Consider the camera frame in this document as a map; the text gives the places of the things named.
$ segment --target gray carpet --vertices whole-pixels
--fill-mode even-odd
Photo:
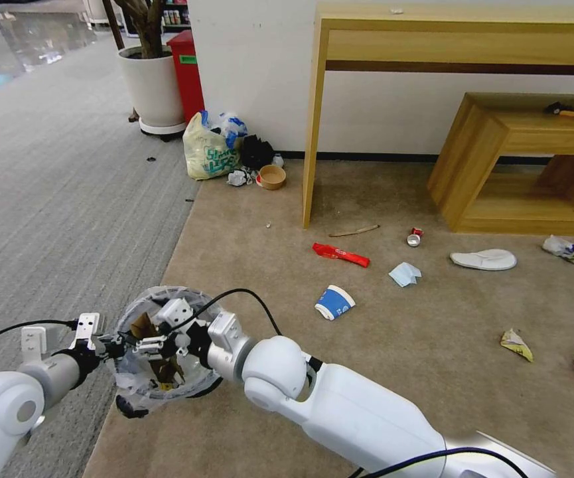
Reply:
[[[180,140],[141,134],[130,111],[109,37],[0,88],[0,328],[112,321],[161,281],[197,185]],[[18,350],[18,333],[0,338],[0,370]],[[3,476],[80,476],[112,398],[97,371]]]

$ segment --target plastic bag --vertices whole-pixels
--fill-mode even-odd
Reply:
[[[221,134],[211,131],[215,128],[220,128]],[[209,179],[231,173],[240,160],[236,139],[246,134],[245,123],[232,114],[223,114],[218,123],[211,123],[206,111],[196,113],[182,136],[187,174]]]

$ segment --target red trash bin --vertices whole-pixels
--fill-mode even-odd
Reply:
[[[167,42],[174,56],[176,80],[179,85],[182,109],[185,113],[185,123],[199,112],[205,109],[200,87],[200,75],[196,61],[196,49],[191,30],[185,30]]]

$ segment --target table leg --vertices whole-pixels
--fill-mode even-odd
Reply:
[[[328,30],[322,30],[319,18],[314,26],[313,57],[311,59],[311,87],[309,90],[309,120],[307,121],[307,142],[305,144],[305,170],[302,176],[302,227],[309,227],[311,201],[315,181],[315,156],[318,151],[320,114],[322,113],[322,92],[326,70],[326,48]]]

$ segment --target red snack package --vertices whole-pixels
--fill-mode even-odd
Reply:
[[[318,256],[326,257],[329,259],[343,259],[354,264],[359,264],[362,267],[368,267],[371,259],[365,258],[364,256],[359,256],[358,254],[353,254],[352,252],[343,251],[334,246],[329,246],[328,244],[318,244],[313,243],[312,249]]]

